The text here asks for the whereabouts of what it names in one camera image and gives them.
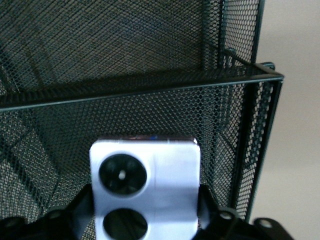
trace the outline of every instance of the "round hole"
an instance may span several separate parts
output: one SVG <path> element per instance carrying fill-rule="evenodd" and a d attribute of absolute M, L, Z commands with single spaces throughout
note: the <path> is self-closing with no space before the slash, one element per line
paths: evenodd
<path fill-rule="evenodd" d="M 266 220 L 266 219 L 260 219 L 259 223 L 260 223 L 260 225 L 261 225 L 262 227 L 265 227 L 265 228 L 267 228 L 267 229 L 272 228 L 271 222 L 269 222 L 269 221 Z"/>
<path fill-rule="evenodd" d="M 220 212 L 220 217 L 222 217 L 225 220 L 231 220 L 232 219 L 232 214 L 227 212 L 227 211 L 222 211 Z"/>
<path fill-rule="evenodd" d="M 103 220 L 106 233 L 115 240 L 138 240 L 147 232 L 145 218 L 132 209 L 120 208 L 108 213 Z"/>
<path fill-rule="evenodd" d="M 113 155 L 104 160 L 99 176 L 109 191 L 119 195 L 134 194 L 147 181 L 147 172 L 141 162 L 126 154 Z"/>

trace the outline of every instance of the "white wall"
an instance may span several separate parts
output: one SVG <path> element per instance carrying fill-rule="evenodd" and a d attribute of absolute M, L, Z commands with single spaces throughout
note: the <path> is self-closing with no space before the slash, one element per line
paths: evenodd
<path fill-rule="evenodd" d="M 265 0 L 257 62 L 285 75 L 251 220 L 320 239 L 320 0 Z"/>

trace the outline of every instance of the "black plastic mount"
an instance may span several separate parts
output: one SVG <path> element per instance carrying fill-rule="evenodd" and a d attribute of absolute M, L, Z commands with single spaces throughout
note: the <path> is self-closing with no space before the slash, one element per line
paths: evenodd
<path fill-rule="evenodd" d="M 91 185 L 86 185 L 64 209 L 48 212 L 26 224 L 22 217 L 0 220 L 0 240 L 79 240 L 94 214 Z M 201 228 L 192 240 L 293 240 L 275 220 L 258 218 L 253 225 L 232 208 L 218 207 L 209 188 L 199 188 Z"/>

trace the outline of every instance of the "metal mesh basket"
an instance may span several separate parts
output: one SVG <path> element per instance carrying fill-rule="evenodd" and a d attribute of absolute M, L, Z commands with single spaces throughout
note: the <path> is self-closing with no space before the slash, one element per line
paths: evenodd
<path fill-rule="evenodd" d="M 196 137 L 201 183 L 248 220 L 283 79 L 252 64 L 262 8 L 1 1 L 0 218 L 67 205 L 97 138 L 157 134 Z"/>

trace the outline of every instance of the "black metal wire frame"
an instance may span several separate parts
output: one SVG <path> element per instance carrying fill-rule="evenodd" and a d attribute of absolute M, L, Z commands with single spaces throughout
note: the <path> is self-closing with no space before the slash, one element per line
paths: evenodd
<path fill-rule="evenodd" d="M 208 8 L 208 1 L 207 0 L 203 0 L 202 1 L 202 31 L 201 31 L 201 39 L 202 41 L 205 41 L 206 38 L 207 38 L 207 29 L 208 29 L 208 11 L 207 11 L 207 8 Z M 202 59 L 201 59 L 201 69 L 206 69 L 206 51 L 207 51 L 207 47 L 205 45 L 205 43 L 202 44 L 202 48 L 201 48 L 201 56 L 202 56 Z"/>
<path fill-rule="evenodd" d="M 266 74 L 252 75 L 252 76 L 238 76 L 238 77 L 222 77 L 216 79 L 210 76 L 210 71 L 193 71 L 193 72 L 166 72 L 165 74 L 159 74 L 156 76 L 141 75 L 141 78 L 149 79 L 163 79 L 170 75 L 171 78 L 177 78 L 179 80 L 185 80 L 183 83 L 179 82 L 167 82 L 156 89 L 150 88 L 150 86 L 142 86 L 136 89 L 130 90 L 112 90 L 104 87 L 104 83 L 97 82 L 93 85 L 71 85 L 65 87 L 52 87 L 49 89 L 42 89 L 37 91 L 27 91 L 20 93 L 11 93 L 0 96 L 0 112 L 20 110 L 32 107 L 42 107 L 48 105 L 75 103 L 82 101 L 90 101 L 105 98 L 124 97 L 131 95 L 138 95 L 144 93 L 154 93 L 167 90 L 181 90 L 189 88 L 199 87 L 214 87 L 222 85 L 234 85 L 234 84 L 251 84 L 259 82 L 280 81 L 283 79 L 283 75 L 275 72 L 268 71 L 267 67 L 263 68 Z M 129 76 L 124 79 L 130 81 L 130 78 L 137 78 L 137 76 Z"/>
<path fill-rule="evenodd" d="M 49 105 L 60 105 L 67 103 L 76 103 L 83 101 L 92 101 L 98 99 L 108 99 L 108 98 L 116 98 L 116 97 L 124 97 L 124 96 L 134 96 L 138 94 L 146 94 L 146 93 L 155 93 L 155 92 L 164 92 L 164 91 L 172 91 L 172 90 L 182 90 L 182 89 L 192 89 L 199 87 L 215 87 L 215 86 L 226 86 L 226 85 L 235 85 L 235 84 L 246 84 L 245 89 L 245 97 L 244 97 L 244 108 L 242 112 L 242 125 L 240 127 L 239 132 L 239 140 L 237 147 L 237 157 L 235 163 L 235 178 L 232 182 L 231 186 L 231 196 L 230 196 L 230 206 L 236 208 L 237 197 L 240 190 L 240 184 L 242 179 L 242 167 L 244 161 L 245 153 L 245 145 L 248 142 L 248 132 L 250 131 L 250 113 L 252 113 L 253 107 L 253 98 L 254 98 L 254 90 L 257 87 L 257 84 L 260 82 L 270 82 L 273 85 L 273 92 L 270 102 L 270 111 L 268 113 L 266 119 L 266 131 L 264 132 L 263 140 L 261 142 L 261 152 L 259 155 L 259 159 L 257 162 L 257 171 L 255 172 L 255 178 L 252 186 L 252 191 L 250 193 L 249 205 L 247 207 L 247 214 L 245 215 L 245 220 L 249 221 L 251 208 L 253 205 L 255 191 L 258 186 L 258 179 L 261 173 L 263 159 L 265 156 L 268 139 L 271 132 L 271 127 L 273 123 L 273 119 L 276 112 L 276 106 L 278 103 L 278 98 L 280 94 L 281 85 L 283 82 L 284 76 L 267 68 L 260 64 L 255 64 L 252 66 L 253 68 L 258 68 L 265 74 L 252 75 L 252 76 L 238 76 L 238 77 L 222 77 L 216 78 L 210 76 L 210 71 L 195 71 L 195 72 L 179 72 L 175 73 L 173 76 L 182 80 L 182 83 L 167 83 L 161 85 L 159 88 L 150 88 L 150 86 L 143 86 L 137 88 L 135 90 L 119 90 L 119 91 L 109 91 L 106 88 L 103 88 L 101 84 L 98 82 L 96 86 L 94 85 L 78 85 L 73 87 L 65 86 L 63 88 L 51 88 L 38 90 L 35 92 L 20 92 L 20 93 L 12 93 L 5 96 L 0 96 L 0 112 L 7 111 L 16 111 L 20 109 L 32 109 L 34 107 L 43 107 Z M 156 76 L 141 76 L 142 78 L 150 79 L 151 82 L 154 82 L 153 79 L 166 78 L 166 74 L 170 74 L 171 78 L 172 74 L 165 73 Z M 197 79 L 197 81 L 188 82 L 188 79 Z M 44 199 L 40 199 L 37 196 L 40 202 L 45 202 Z"/>
<path fill-rule="evenodd" d="M 256 66 L 268 73 L 274 72 L 268 67 L 265 67 L 261 64 L 256 64 Z M 271 134 L 271 128 L 272 124 L 275 118 L 275 113 L 278 105 L 278 100 L 280 97 L 281 87 L 282 87 L 283 81 L 274 81 L 273 82 L 273 92 L 271 94 L 271 101 L 270 101 L 270 110 L 267 115 L 267 119 L 265 122 L 265 129 L 262 142 L 261 142 L 261 154 L 259 154 L 258 160 L 257 160 L 257 166 L 256 166 L 256 172 L 254 173 L 254 182 L 252 185 L 252 189 L 250 192 L 249 197 L 249 204 L 247 206 L 247 212 L 245 215 L 245 221 L 249 222 L 250 215 L 252 211 L 252 206 L 254 203 L 259 178 L 261 175 L 264 158 L 268 146 L 269 137 Z M 237 145 L 237 151 L 236 151 L 236 160 L 234 163 L 234 171 L 235 171 L 235 177 L 233 179 L 232 183 L 232 193 L 230 198 L 230 206 L 234 209 L 237 208 L 237 202 L 239 197 L 239 191 L 241 190 L 241 179 L 243 177 L 243 168 L 244 168 L 244 160 L 246 158 L 246 145 L 249 141 L 250 137 L 250 128 L 251 128 L 251 115 L 254 109 L 254 93 L 256 92 L 257 85 L 248 84 L 246 86 L 246 94 L 243 101 L 243 111 L 242 111 L 242 123 L 239 129 L 239 138 L 238 138 L 238 145 Z"/>
<path fill-rule="evenodd" d="M 265 67 L 263 65 L 257 64 L 257 66 L 263 70 L 268 71 L 267 67 Z M 270 111 L 267 115 L 267 119 L 266 119 L 266 123 L 265 123 L 266 131 L 264 132 L 264 136 L 262 137 L 262 142 L 261 142 L 261 154 L 259 155 L 259 158 L 257 161 L 256 172 L 254 175 L 254 182 L 253 182 L 253 186 L 252 186 L 251 193 L 250 193 L 249 203 L 248 203 L 248 207 L 247 207 L 247 213 L 245 215 L 246 222 L 249 222 L 249 220 L 250 220 L 252 207 L 253 207 L 255 196 L 256 196 L 256 191 L 258 188 L 261 172 L 263 169 L 263 164 L 264 164 L 267 146 L 268 146 L 268 142 L 269 142 L 269 138 L 270 138 L 270 134 L 271 134 L 271 129 L 272 129 L 272 125 L 273 125 L 273 122 L 275 119 L 278 101 L 280 98 L 282 84 L 283 84 L 283 81 L 274 82 L 273 92 L 272 92 L 271 101 L 270 101 Z"/>
<path fill-rule="evenodd" d="M 225 39 L 226 39 L 226 31 L 223 30 L 223 18 L 224 18 L 224 5 L 225 1 L 220 0 L 219 3 L 219 28 L 218 28 L 218 56 L 217 56 L 217 66 L 218 68 L 222 68 L 224 64 L 224 55 L 223 50 L 225 49 Z"/>
<path fill-rule="evenodd" d="M 260 0 L 258 9 L 257 9 L 258 13 L 256 15 L 256 25 L 255 25 L 254 37 L 253 37 L 251 63 L 256 63 L 256 60 L 257 60 L 258 45 L 259 45 L 259 38 L 260 38 L 260 31 L 261 31 L 261 25 L 262 25 L 262 18 L 264 15 L 264 9 L 265 9 L 265 0 Z"/>

